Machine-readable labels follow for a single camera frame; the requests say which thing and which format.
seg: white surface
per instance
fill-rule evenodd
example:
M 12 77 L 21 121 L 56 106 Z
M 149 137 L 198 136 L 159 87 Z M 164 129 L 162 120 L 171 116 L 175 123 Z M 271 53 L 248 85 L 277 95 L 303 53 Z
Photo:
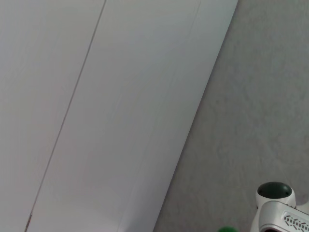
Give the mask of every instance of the white surface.
M 108 0 L 29 232 L 150 232 L 237 0 Z
M 23 232 L 102 0 L 0 1 L 0 231 Z

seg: gray carpet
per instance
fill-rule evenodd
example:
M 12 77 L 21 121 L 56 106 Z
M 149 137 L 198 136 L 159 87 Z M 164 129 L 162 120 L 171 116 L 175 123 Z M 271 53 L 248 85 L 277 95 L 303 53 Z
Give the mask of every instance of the gray carpet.
M 239 0 L 155 232 L 248 232 L 254 193 L 309 193 L 309 1 Z

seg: white board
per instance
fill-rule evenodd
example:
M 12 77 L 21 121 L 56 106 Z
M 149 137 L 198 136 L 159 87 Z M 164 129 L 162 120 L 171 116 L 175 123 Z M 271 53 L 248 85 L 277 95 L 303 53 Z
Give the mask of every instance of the white board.
M 23 232 L 102 0 L 0 1 L 0 231 Z
M 108 0 L 29 232 L 150 232 L 237 0 Z

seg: white plastic toy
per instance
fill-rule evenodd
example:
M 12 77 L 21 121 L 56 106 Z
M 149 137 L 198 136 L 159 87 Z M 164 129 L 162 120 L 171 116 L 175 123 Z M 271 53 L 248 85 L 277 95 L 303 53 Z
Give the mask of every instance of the white plastic toy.
M 256 191 L 257 212 L 250 232 L 309 232 L 309 202 L 296 205 L 291 187 L 268 182 Z

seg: vent grille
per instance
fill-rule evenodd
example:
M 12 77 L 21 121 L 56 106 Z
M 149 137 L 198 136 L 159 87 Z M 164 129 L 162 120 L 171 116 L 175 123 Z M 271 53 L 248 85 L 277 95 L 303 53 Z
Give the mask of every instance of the vent grille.
M 308 222 L 305 222 L 304 220 L 301 220 L 294 215 L 288 214 L 286 214 L 283 219 L 287 226 L 294 227 L 297 231 L 309 232 Z

